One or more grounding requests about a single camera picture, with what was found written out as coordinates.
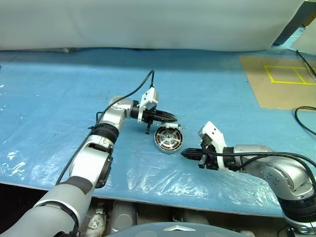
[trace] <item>blue surface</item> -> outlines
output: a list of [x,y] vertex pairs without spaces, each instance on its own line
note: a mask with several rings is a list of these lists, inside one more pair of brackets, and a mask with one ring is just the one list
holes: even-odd
[[[183,149],[198,147],[198,130],[212,121],[228,146],[263,144],[316,160],[316,140],[292,111],[261,109],[239,55],[295,58],[284,47],[253,53],[198,50],[83,49],[0,52],[0,181],[51,188],[110,98],[132,91],[155,69],[159,110],[178,116]],[[142,88],[131,99],[140,100]],[[316,113],[302,112],[316,129]],[[269,186],[241,173],[198,168],[180,153],[165,155],[146,125],[128,120],[113,153],[106,186],[96,196],[259,215],[280,215]]]

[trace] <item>white backdrop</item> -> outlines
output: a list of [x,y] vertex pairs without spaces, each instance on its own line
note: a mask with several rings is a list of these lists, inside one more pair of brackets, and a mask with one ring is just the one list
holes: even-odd
[[0,49],[269,48],[304,0],[0,0]]

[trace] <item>circular metal part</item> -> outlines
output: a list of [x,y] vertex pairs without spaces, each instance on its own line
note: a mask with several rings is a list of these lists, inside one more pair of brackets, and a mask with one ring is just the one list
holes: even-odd
[[160,127],[155,132],[155,144],[159,150],[166,154],[175,153],[182,145],[181,132],[172,127]]

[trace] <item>black wire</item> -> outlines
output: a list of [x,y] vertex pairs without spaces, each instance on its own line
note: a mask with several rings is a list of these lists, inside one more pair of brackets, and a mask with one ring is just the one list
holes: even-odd
[[287,158],[293,159],[293,160],[299,162],[306,169],[306,172],[307,172],[309,178],[311,179],[313,187],[316,189],[316,180],[315,180],[315,177],[313,175],[313,172],[311,171],[309,166],[305,162],[300,160],[299,158],[306,160],[307,162],[312,164],[315,168],[316,168],[316,162],[313,161],[312,159],[309,159],[309,158],[303,156],[303,155],[296,154],[296,153],[288,153],[288,152],[244,152],[244,153],[230,153],[230,154],[228,154],[228,153],[216,153],[216,152],[209,151],[204,145],[201,145],[201,147],[205,153],[211,154],[213,156],[219,156],[219,157],[256,156],[256,157],[250,158],[244,164],[239,166],[238,167],[239,169],[242,169],[245,166],[249,165],[251,162],[258,160],[258,159],[261,159],[261,158],[264,158],[264,157],[278,156],[278,157],[287,157]]
[[[150,75],[152,75],[152,81],[151,81],[151,85],[150,87],[154,87],[154,75],[155,75],[155,71],[154,70],[151,70],[147,76],[144,78],[144,80],[142,81],[142,83],[140,83],[140,85],[135,89],[133,90],[131,93],[117,99],[116,101],[112,102],[108,107],[105,108],[104,111],[102,112],[97,112],[96,113],[96,123],[94,125],[97,126],[99,124],[99,122],[101,121],[103,115],[105,114],[105,112],[110,108],[112,107],[114,104],[116,104],[117,102],[131,96],[132,94],[136,93],[144,84],[145,82],[148,80],[148,78],[150,77]],[[91,135],[92,131],[93,131],[93,128],[94,127],[90,127],[91,128],[91,131],[88,133],[88,135],[85,137],[85,139],[83,140],[83,142],[80,144],[80,146],[76,149],[75,153],[71,156],[71,158],[68,160],[67,164],[65,165],[64,169],[62,170],[62,172],[60,173],[57,181],[56,181],[56,184],[55,185],[58,185],[61,181],[61,179],[63,178],[64,174],[66,173],[66,170],[68,169],[69,165],[71,164],[71,162],[74,160],[74,158],[76,157],[76,155],[78,154],[78,152],[80,151],[80,149],[82,148],[82,146],[85,144],[85,142],[87,141],[88,137]]]
[[314,69],[311,67],[311,65],[306,61],[306,59],[303,57],[303,55],[297,50],[296,54],[299,55],[303,61],[306,63],[306,65],[310,68],[310,70],[312,71],[312,73],[315,75],[316,77],[316,72],[314,71]]
[[277,237],[280,236],[280,233],[282,230],[284,230],[284,228],[286,228],[288,225],[283,226],[281,229],[279,229],[279,231],[277,232]]
[[315,111],[316,111],[316,107],[312,107],[312,106],[301,106],[301,107],[298,107],[298,108],[295,110],[295,112],[294,112],[294,117],[295,117],[296,121],[297,121],[303,128],[305,128],[308,132],[310,132],[310,133],[312,133],[312,134],[314,134],[314,135],[316,136],[316,132],[315,132],[315,131],[313,131],[313,130],[309,129],[308,127],[306,127],[306,126],[299,120],[299,118],[298,118],[298,116],[297,116],[297,113],[298,113],[299,110],[302,110],[302,109],[304,109],[304,110],[315,110]]

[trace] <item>silver robotic arm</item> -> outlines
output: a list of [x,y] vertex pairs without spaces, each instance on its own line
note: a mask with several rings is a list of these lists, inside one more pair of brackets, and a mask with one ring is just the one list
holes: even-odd
[[276,195],[293,236],[316,236],[316,193],[311,178],[315,179],[306,164],[289,159],[290,155],[282,157],[266,146],[228,147],[224,135],[210,121],[198,134],[201,149],[185,149],[183,156],[198,160],[200,168],[239,171],[265,180]]
[[1,237],[75,237],[90,205],[94,189],[105,185],[111,170],[114,144],[129,118],[148,124],[174,122],[177,117],[156,110],[158,93],[153,87],[142,100],[115,97],[77,150],[69,167],[69,178],[48,191],[32,209]]

